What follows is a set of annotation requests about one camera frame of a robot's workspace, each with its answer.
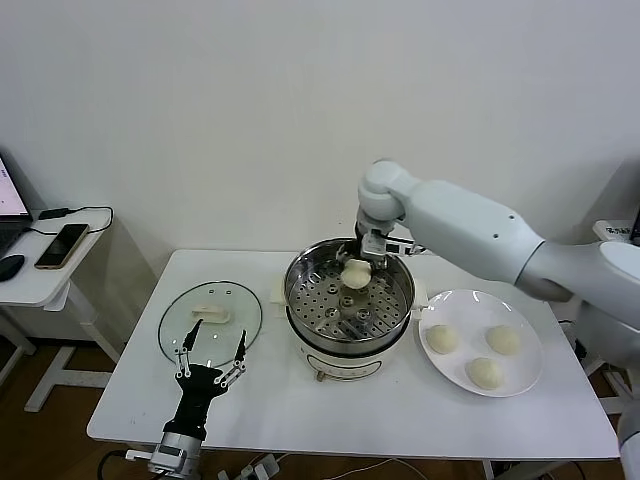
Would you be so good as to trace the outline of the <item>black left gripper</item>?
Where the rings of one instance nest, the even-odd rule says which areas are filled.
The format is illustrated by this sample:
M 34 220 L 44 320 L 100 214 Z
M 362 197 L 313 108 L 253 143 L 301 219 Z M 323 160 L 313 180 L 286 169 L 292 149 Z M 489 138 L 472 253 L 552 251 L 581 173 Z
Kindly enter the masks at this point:
M 176 348 L 177 383 L 182 395 L 174 417 L 163 428 L 164 433 L 176 433 L 195 438 L 199 441 L 206 439 L 206 421 L 211 401 L 225 393 L 221 385 L 232 385 L 246 372 L 246 334 L 242 331 L 241 339 L 232 361 L 231 369 L 226 373 L 217 368 L 210 368 L 199 364 L 190 364 L 189 355 L 194 347 L 202 324 L 198 319 L 193 328 L 186 334 L 182 346 Z

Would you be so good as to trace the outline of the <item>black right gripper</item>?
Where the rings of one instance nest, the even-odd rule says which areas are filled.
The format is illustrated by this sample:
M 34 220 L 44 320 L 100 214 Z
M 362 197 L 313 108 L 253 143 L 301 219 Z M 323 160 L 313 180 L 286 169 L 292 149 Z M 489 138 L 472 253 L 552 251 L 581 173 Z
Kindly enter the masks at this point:
M 357 260 L 363 259 L 361 255 L 363 235 L 360 232 L 358 222 L 354 225 L 354 235 L 355 239 L 352 242 L 345 241 L 336 250 L 335 260 L 340 265 L 345 265 L 346 262 L 352 258 Z M 389 258 L 390 256 L 388 254 L 375 254 L 372 257 L 372 270 L 376 273 L 385 272 L 389 265 Z

